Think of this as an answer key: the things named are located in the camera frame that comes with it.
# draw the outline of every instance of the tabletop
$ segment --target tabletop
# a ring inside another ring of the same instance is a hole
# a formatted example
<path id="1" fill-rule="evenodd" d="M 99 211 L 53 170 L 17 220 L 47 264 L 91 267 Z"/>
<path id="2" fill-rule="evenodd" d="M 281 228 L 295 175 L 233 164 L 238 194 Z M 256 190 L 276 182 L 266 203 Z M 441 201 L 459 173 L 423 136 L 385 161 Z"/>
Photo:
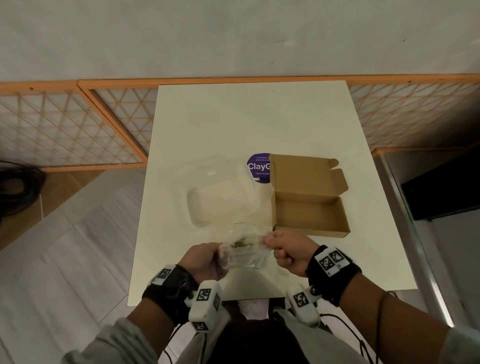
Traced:
<path id="1" fill-rule="evenodd" d="M 139 303 L 165 264 L 213 238 L 208 229 L 192 230 L 180 221 L 179 171 L 219 159 L 246 158 L 246 163 L 256 153 L 336 158 L 348 184 L 341 197 L 351 232 L 312 238 L 337 246 L 385 290 L 417 287 L 344 81 L 162 85 L 128 305 Z M 262 188 L 267 196 L 270 184 Z M 255 218 L 268 224 L 271 210 L 264 206 Z M 227 300 L 284 296 L 294 282 L 307 284 L 271 256 L 261 269 L 232 270 L 221 284 Z"/>

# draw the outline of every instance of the box lid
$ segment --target box lid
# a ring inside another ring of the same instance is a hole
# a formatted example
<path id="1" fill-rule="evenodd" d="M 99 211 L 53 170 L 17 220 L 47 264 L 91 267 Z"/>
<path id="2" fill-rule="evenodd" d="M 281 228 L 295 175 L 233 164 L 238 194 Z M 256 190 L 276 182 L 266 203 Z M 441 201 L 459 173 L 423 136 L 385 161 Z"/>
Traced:
<path id="1" fill-rule="evenodd" d="M 270 182 L 277 192 L 340 196 L 348 190 L 338 160 L 270 154 Z"/>

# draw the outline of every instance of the gray tile floor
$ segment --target gray tile floor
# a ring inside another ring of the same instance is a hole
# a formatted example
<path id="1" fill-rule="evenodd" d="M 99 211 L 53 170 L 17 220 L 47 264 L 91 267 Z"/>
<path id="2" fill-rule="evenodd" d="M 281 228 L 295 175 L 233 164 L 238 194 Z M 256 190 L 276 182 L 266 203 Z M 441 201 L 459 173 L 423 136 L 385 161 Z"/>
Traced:
<path id="1" fill-rule="evenodd" d="M 0 252 L 1 364 L 56 363 L 134 309 L 127 294 L 144 178 L 144 169 L 102 173 Z M 349 322 L 322 304 L 323 312 Z M 267 307 L 267 300 L 240 303 L 251 319 L 266 318 Z M 358 349 L 348 329 L 325 321 Z M 167 351 L 174 362 L 193 334 L 184 325 L 172 339 Z M 162 355 L 159 363 L 169 361 Z"/>

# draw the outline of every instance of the brown box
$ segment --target brown box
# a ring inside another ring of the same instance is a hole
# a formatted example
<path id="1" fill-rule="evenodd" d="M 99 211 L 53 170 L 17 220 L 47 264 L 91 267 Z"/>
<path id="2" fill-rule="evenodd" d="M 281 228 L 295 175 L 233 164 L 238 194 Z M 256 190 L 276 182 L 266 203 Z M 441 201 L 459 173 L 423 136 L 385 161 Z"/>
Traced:
<path id="1" fill-rule="evenodd" d="M 343 238 L 350 232 L 339 197 L 348 190 L 338 160 L 270 154 L 273 230 Z"/>

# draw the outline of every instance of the wrist strap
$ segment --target wrist strap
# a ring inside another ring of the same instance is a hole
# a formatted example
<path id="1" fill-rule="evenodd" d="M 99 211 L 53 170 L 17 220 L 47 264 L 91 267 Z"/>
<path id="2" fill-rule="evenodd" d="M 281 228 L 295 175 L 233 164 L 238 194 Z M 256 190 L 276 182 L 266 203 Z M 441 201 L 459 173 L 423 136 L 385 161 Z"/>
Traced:
<path id="1" fill-rule="evenodd" d="M 198 283 L 183 267 L 165 266 L 150 282 L 142 295 L 156 303 L 172 320 L 174 325 L 188 321 L 190 308 L 185 299 L 193 297 Z"/>
<path id="2" fill-rule="evenodd" d="M 339 249 L 322 245 L 313 254 L 305 273 L 315 291 L 338 307 L 343 291 L 361 269 Z"/>

